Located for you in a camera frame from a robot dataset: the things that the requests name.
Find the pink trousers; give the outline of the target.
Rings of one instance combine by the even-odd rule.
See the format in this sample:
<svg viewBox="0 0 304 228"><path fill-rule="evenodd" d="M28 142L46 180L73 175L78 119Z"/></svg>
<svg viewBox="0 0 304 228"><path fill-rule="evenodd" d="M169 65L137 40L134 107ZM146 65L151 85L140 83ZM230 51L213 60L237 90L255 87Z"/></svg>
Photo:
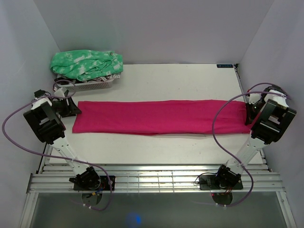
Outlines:
<svg viewBox="0 0 304 228"><path fill-rule="evenodd" d="M81 101L73 133L136 135L249 133L246 106L223 100Z"/></svg>

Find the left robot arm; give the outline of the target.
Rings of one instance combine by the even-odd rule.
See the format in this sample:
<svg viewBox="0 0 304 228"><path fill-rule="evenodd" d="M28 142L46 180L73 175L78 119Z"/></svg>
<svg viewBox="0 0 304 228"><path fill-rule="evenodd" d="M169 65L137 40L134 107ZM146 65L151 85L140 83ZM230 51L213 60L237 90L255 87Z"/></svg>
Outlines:
<svg viewBox="0 0 304 228"><path fill-rule="evenodd" d="M101 179L93 166L81 163L82 159L67 140L66 127L61 120L82 112L73 99L68 97L67 90L61 88L56 94L58 98L48 98L49 92L37 90L34 93L35 102L23 116L41 142L47 143L62 157L68 158L66 162L74 173L69 181L84 190L96 190L101 185Z"/></svg>

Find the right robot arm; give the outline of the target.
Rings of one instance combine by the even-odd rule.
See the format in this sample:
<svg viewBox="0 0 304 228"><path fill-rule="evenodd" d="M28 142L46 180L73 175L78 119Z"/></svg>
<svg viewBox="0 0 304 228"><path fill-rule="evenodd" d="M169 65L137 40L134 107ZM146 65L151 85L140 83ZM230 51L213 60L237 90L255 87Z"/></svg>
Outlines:
<svg viewBox="0 0 304 228"><path fill-rule="evenodd" d="M250 126L250 134L237 154L218 169L214 182L221 189L239 184L245 166L261 149L281 139L296 116L286 103L287 93L277 85L270 84L261 93L249 89L246 96L245 125Z"/></svg>

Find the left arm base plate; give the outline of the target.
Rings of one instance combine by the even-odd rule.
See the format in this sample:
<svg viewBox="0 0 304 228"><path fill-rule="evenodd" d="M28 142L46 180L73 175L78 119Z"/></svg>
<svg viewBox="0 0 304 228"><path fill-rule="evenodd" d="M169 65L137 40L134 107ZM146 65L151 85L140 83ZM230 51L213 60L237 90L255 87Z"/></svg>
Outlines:
<svg viewBox="0 0 304 228"><path fill-rule="evenodd" d="M80 186L76 183L73 185L73 190L79 190L79 191L109 191L110 190L110 184L112 186L112 190L115 189L115 181L116 181L116 176L110 175L109 176L110 181L108 180L107 176L100 176L99 180L94 182L93 184L89 183L88 185L85 186Z"/></svg>

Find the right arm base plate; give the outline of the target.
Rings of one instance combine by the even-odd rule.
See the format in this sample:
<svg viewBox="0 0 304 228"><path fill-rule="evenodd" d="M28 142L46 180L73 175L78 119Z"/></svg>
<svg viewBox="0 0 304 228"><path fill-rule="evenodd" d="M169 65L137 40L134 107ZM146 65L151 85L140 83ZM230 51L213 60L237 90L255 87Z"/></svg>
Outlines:
<svg viewBox="0 0 304 228"><path fill-rule="evenodd" d="M242 182L238 182L235 186L230 186L227 183L220 183L216 180L216 175L207 173L202 174L196 178L195 184L199 185L200 190L242 190Z"/></svg>

